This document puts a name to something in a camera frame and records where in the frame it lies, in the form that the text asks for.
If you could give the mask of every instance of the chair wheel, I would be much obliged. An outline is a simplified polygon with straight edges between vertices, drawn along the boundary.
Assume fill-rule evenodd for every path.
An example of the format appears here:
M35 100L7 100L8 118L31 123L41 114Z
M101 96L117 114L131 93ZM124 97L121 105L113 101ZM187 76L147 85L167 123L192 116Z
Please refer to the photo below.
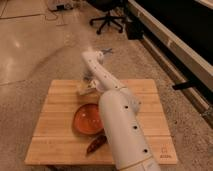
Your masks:
M92 26L92 25L93 25L93 21L92 21L92 20L90 20L90 21L89 21L89 24Z
M118 32L119 32L119 33L123 33L123 29L120 29Z
M97 35L100 35L100 34L101 34L101 31L100 31L100 30L98 30L98 31L96 31L96 33L97 33Z

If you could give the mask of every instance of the table leg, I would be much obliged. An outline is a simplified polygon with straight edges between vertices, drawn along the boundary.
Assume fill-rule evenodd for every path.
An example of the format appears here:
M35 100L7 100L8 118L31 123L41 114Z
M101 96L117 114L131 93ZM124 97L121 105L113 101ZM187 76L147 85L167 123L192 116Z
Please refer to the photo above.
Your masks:
M50 169L51 171L58 171L58 169L55 166L53 166L53 165L47 165L46 167L48 169Z

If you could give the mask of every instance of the small object on board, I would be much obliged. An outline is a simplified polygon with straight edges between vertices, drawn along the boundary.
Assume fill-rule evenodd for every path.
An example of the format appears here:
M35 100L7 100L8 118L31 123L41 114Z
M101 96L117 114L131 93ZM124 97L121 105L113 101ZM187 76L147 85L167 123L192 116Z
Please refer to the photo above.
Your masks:
M103 144L105 144L107 138L105 135L98 136L94 141L91 142L89 147L87 148L87 154L90 154L100 148Z
M73 127L80 133L94 135L103 130L97 104L85 104L75 113Z
M96 90L95 84L93 81L81 81L77 86L78 94L80 96L90 94Z

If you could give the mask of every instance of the chair leg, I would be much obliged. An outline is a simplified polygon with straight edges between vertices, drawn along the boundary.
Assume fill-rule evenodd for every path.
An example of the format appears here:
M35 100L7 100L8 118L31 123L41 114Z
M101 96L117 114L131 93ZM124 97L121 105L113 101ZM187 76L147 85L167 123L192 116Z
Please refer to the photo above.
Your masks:
M123 26L122 26L122 25L120 25L120 24L119 24L118 22L116 22L115 20L111 20L111 22L114 23L115 25L117 25L117 26L120 28L119 33L122 33L122 32L123 32Z
M102 25L99 27L99 29L97 30L97 34L101 34L101 30L102 30L102 28L106 25L108 23L108 20L105 20L103 23L102 23Z
M100 17L100 18L93 18L93 19L91 19L90 21L99 21L99 20L105 20L106 19L106 17Z

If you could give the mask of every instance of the office chair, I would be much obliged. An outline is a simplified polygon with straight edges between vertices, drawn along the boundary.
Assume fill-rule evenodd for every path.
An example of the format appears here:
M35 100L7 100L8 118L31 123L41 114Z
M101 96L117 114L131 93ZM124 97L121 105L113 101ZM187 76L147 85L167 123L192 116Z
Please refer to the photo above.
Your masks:
M104 22L101 24L99 29L96 31L96 33L98 35L101 34L101 30L103 29L103 27L106 24L108 26L110 26L111 22L119 27L119 31L118 31L119 33L123 32L122 25L120 25L116 20L121 19L122 21L124 21L125 18L124 17L111 16L111 14L110 14L111 10L113 10L114 8L116 8L118 6L122 6L121 0L87 0L87 2L90 5L92 5L93 7L95 7L96 9L103 11L103 12L107 12L107 14L104 17L93 18L89 22L90 25L93 25L94 21L104 20Z

